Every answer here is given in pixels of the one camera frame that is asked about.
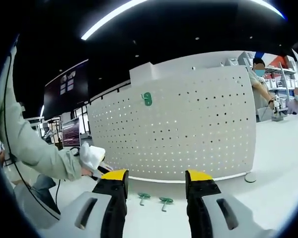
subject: round base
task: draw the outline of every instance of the round base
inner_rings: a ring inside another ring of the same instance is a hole
[[[245,175],[245,181],[246,182],[255,182],[256,181],[256,175],[254,172],[249,172],[247,175]]]

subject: black display screen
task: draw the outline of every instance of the black display screen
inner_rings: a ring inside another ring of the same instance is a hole
[[[45,119],[70,112],[88,101],[87,63],[88,60],[85,60],[75,65],[45,86]]]
[[[79,119],[75,118],[62,125],[63,147],[80,147]]]

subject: black ceiling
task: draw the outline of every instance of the black ceiling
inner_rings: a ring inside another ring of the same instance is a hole
[[[109,21],[87,41],[80,39],[126,2],[51,0],[32,14],[19,37],[14,65],[15,93],[27,117],[39,116],[44,85],[60,69],[84,59],[94,65],[90,87],[96,95],[128,80],[130,69],[149,61],[227,50],[284,55],[291,54],[296,42],[285,20],[250,0],[148,0]]]

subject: face mask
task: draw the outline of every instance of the face mask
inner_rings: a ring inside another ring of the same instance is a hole
[[[262,77],[265,74],[265,70],[264,69],[256,69],[255,73],[257,76]]]

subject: perforated wall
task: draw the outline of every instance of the perforated wall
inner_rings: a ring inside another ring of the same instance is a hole
[[[152,105],[141,94],[150,92]],[[130,176],[185,180],[186,169],[214,178],[251,170],[255,106],[242,66],[196,70],[132,87],[87,108],[94,145]]]

